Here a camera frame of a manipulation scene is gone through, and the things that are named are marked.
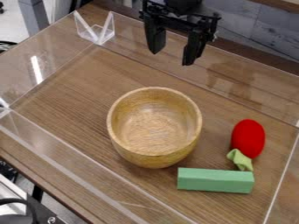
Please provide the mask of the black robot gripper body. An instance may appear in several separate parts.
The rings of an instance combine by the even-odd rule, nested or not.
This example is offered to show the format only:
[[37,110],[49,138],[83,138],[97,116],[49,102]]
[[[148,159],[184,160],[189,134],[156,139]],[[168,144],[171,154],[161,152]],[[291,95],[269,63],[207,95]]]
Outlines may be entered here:
[[199,28],[215,32],[220,14],[204,6],[203,0],[143,0],[140,18],[147,30],[188,32]]

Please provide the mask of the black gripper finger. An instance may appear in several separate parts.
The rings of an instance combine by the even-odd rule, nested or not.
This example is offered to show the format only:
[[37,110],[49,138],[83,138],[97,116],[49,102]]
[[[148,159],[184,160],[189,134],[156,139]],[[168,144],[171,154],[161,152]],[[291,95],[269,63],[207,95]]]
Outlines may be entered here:
[[152,54],[157,54],[165,46],[165,29],[149,14],[144,14],[144,34],[148,49]]
[[189,66],[201,56],[203,49],[207,44],[207,33],[200,29],[192,29],[188,35],[188,42],[183,48],[181,64]]

